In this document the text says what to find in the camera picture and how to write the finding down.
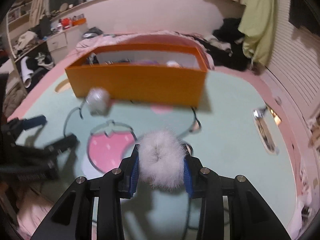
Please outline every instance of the screw head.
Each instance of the screw head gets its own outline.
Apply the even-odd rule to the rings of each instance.
[[[120,174],[121,173],[121,169],[120,168],[114,168],[112,170],[112,173],[115,174],[115,175]]]
[[[85,177],[81,176],[81,177],[76,178],[76,182],[79,184],[83,183],[84,181],[85,181]]]
[[[243,175],[238,175],[237,176],[237,180],[240,181],[240,182],[245,182],[247,180],[247,178]]]
[[[208,169],[208,168],[206,168],[206,167],[203,167],[203,168],[200,169],[200,172],[201,172],[202,174],[208,174],[208,173],[210,172],[210,169]]]
[[[49,162],[48,162],[48,166],[49,166],[49,168],[53,168],[53,166],[54,166],[53,161],[49,161]]]

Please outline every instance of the orange cardboard box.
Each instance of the orange cardboard box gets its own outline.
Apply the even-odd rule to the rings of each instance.
[[[163,63],[144,65],[135,62],[85,65],[92,53],[98,58],[129,54],[136,58],[150,55],[171,60],[181,58],[191,66],[169,67]],[[190,57],[195,59],[194,67]],[[145,43],[111,45],[93,49],[67,67],[66,73],[77,97],[86,97],[91,88],[101,87],[115,99],[197,107],[207,74],[204,57],[196,47]]]

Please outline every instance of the green cloth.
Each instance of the green cloth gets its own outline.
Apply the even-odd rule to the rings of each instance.
[[[253,62],[267,65],[275,36],[276,0],[246,0],[238,30],[245,34],[243,53]]]

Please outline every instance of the white fur ball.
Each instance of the white fur ball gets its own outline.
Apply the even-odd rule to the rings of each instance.
[[[183,184],[186,153],[169,130],[146,134],[139,147],[139,176],[153,187],[178,188]]]

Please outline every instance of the play mat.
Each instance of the play mat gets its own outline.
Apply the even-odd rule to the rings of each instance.
[[[66,78],[66,74],[58,77],[24,115],[43,114],[47,124],[23,132],[17,140],[17,144],[43,147],[69,133],[78,137],[77,149],[58,157],[60,180],[41,187],[50,200],[57,201],[78,176],[92,179],[117,167],[145,133],[168,128],[204,166],[226,177],[245,175],[282,224],[289,224],[296,188],[288,151],[269,112],[265,121],[278,154],[266,151],[252,116],[265,103],[246,81],[210,71],[198,109],[115,100],[106,116],[95,116],[72,89],[55,92]],[[186,80],[186,86],[192,86],[192,80]],[[126,239],[181,239],[186,223],[198,225],[200,203],[193,203],[188,214],[184,188],[165,192],[139,183],[137,193],[123,200],[121,208]]]

